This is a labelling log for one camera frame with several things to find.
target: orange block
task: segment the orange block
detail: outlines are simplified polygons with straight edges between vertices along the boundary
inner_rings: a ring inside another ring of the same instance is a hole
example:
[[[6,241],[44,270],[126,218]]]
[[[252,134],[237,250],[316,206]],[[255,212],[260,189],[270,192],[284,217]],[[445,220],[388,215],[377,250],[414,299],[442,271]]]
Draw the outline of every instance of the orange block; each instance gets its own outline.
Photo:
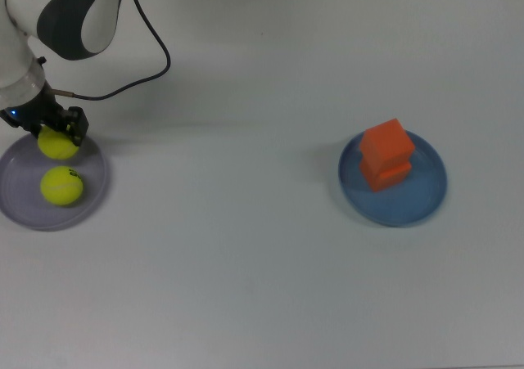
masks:
[[[364,132],[360,150],[371,176],[392,170],[409,161],[415,145],[398,119],[369,128]]]
[[[377,175],[373,175],[365,159],[362,159],[359,167],[373,191],[381,191],[382,189],[401,183],[411,171],[411,164],[409,162],[404,162],[393,169],[386,170]]]

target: purple plate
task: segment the purple plate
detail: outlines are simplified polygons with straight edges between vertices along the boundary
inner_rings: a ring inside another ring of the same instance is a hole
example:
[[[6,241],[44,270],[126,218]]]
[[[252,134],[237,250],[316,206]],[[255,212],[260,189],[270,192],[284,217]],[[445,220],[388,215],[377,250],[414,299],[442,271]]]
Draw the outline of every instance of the purple plate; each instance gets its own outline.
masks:
[[[69,166],[84,181],[82,196],[72,205],[48,203],[40,180],[53,167]],[[62,230],[86,219],[101,203],[109,182],[109,168],[98,145],[86,137],[68,160],[47,158],[36,138],[27,135],[15,142],[0,159],[0,210],[13,222],[40,231]]]

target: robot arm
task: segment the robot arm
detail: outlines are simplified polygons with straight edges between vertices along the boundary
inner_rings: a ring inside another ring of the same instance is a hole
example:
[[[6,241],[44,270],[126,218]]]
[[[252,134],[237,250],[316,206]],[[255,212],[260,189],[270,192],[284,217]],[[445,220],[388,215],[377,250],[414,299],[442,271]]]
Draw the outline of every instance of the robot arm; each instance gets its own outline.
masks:
[[[6,0],[21,31],[67,60],[89,58],[113,39],[120,0]]]
[[[64,110],[48,91],[42,63],[28,47],[34,36],[67,60],[102,52],[113,39],[120,0],[5,0],[0,5],[0,118],[38,136],[41,124],[79,145],[88,122],[79,107]]]

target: orange cube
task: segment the orange cube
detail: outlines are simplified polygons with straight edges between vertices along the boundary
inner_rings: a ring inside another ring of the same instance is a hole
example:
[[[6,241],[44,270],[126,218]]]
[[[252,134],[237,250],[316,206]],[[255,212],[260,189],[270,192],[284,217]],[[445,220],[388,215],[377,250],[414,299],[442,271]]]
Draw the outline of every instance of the orange cube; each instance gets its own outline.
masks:
[[[398,119],[369,128],[360,143],[362,162],[360,171],[374,191],[402,182],[411,164],[409,157],[415,145]]]

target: black cable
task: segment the black cable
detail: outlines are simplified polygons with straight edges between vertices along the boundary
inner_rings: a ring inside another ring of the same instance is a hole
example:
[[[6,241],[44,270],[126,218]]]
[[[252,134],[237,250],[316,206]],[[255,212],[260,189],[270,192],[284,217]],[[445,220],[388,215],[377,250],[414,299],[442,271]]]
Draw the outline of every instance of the black cable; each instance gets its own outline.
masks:
[[[119,93],[121,93],[121,92],[123,92],[123,91],[125,91],[127,89],[130,89],[131,87],[134,87],[135,85],[143,84],[143,83],[146,83],[148,81],[151,81],[151,80],[154,80],[154,79],[158,79],[159,77],[161,77],[161,76],[163,76],[164,74],[167,73],[167,71],[171,67],[171,55],[169,54],[169,51],[168,51],[167,47],[165,46],[164,42],[162,42],[162,39],[160,39],[160,36],[158,36],[158,34],[156,33],[155,29],[153,28],[153,26],[151,25],[151,23],[147,19],[147,16],[144,13],[144,10],[140,6],[140,2],[138,2],[138,0],[133,0],[133,1],[134,1],[135,6],[137,7],[138,13],[140,13],[140,16],[144,20],[144,23],[146,23],[147,28],[151,31],[153,37],[156,39],[156,41],[158,42],[158,44],[160,45],[160,47],[164,51],[165,60],[166,60],[165,68],[161,72],[159,72],[157,74],[154,74],[154,75],[152,75],[150,77],[146,77],[145,79],[137,80],[137,81],[135,81],[133,83],[130,83],[128,85],[125,85],[122,88],[118,88],[114,92],[111,92],[111,93],[108,93],[107,95],[104,95],[103,97],[86,97],[84,95],[78,95],[78,94],[72,93],[72,92],[62,92],[61,93],[60,91],[59,92],[54,92],[56,95],[62,95],[64,97],[73,97],[75,99],[82,99],[82,100],[85,100],[85,101],[103,101],[103,100],[109,99],[110,97],[113,97],[114,95],[117,95],[117,94],[119,94]]]

